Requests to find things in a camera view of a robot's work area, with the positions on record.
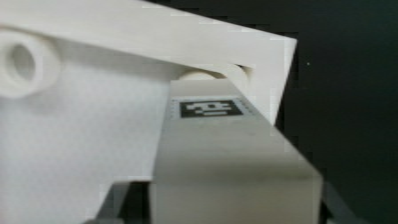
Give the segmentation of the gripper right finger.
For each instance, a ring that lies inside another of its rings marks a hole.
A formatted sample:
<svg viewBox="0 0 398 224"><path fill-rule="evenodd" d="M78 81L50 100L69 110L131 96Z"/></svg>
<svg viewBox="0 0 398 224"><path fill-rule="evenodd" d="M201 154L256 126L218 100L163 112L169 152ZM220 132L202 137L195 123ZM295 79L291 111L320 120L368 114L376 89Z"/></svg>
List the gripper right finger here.
<svg viewBox="0 0 398 224"><path fill-rule="evenodd" d="M323 189L318 224L369 224L359 218L332 188Z"/></svg>

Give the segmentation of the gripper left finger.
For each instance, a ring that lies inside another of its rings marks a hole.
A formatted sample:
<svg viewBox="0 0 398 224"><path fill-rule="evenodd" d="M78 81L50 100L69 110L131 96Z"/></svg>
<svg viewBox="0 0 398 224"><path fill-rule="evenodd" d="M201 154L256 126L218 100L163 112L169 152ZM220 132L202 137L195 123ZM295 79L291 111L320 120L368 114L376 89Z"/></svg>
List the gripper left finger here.
<svg viewBox="0 0 398 224"><path fill-rule="evenodd" d="M96 217L87 224L151 224L147 181L112 184Z"/></svg>

